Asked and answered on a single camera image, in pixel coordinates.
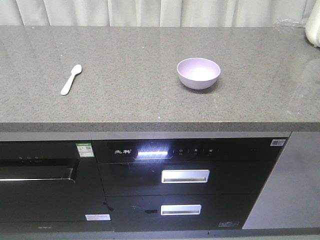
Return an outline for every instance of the kettle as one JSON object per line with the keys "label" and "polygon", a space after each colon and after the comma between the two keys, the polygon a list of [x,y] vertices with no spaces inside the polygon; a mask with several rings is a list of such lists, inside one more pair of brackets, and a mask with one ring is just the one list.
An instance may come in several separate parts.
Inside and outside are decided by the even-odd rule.
{"label": "kettle", "polygon": [[320,0],[316,0],[305,25],[306,38],[315,47],[320,47]]}

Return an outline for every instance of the green label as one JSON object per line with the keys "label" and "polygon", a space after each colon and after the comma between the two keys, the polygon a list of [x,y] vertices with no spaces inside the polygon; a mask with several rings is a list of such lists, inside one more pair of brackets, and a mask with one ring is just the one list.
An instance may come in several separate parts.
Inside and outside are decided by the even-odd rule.
{"label": "green label", "polygon": [[95,156],[91,143],[76,143],[75,145],[78,149],[80,158],[92,158]]}

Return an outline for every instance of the white curtain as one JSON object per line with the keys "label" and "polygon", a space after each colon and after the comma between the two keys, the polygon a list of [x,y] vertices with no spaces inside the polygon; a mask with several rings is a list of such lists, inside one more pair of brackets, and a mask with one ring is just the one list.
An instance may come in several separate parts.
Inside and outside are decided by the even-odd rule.
{"label": "white curtain", "polygon": [[0,25],[272,27],[305,23],[316,0],[0,0]]}

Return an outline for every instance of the black appliance panel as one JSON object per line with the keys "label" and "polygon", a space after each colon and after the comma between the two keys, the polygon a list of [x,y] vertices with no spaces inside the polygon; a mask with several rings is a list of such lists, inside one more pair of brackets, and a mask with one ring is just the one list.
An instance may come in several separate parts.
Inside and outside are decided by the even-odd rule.
{"label": "black appliance panel", "polygon": [[[106,196],[258,194],[274,162],[168,162],[99,164]],[[163,170],[209,170],[207,182],[162,183]]]}
{"label": "black appliance panel", "polygon": [[[107,197],[116,232],[241,229],[256,194]],[[200,214],[162,215],[161,206],[200,205]]]}
{"label": "black appliance panel", "polygon": [[271,146],[275,139],[256,138],[197,138],[197,139],[138,139],[95,140],[93,149],[98,163],[167,163],[219,161],[274,161],[281,149]]}
{"label": "black appliance panel", "polygon": [[10,231],[10,223],[27,232],[113,231],[111,221],[87,221],[109,211],[96,159],[80,157],[76,143],[84,142],[0,143],[0,229]]}
{"label": "black appliance panel", "polygon": [[[104,140],[93,148],[106,196],[258,194],[282,148],[273,139]],[[205,183],[162,183],[163,170],[210,173]]]}

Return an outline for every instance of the bowl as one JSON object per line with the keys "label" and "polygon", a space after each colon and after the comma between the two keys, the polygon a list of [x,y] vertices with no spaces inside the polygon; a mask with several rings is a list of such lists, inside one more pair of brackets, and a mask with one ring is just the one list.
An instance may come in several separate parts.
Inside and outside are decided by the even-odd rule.
{"label": "bowl", "polygon": [[211,87],[220,75],[220,67],[209,59],[193,57],[182,60],[176,67],[180,81],[188,88],[201,90]]}

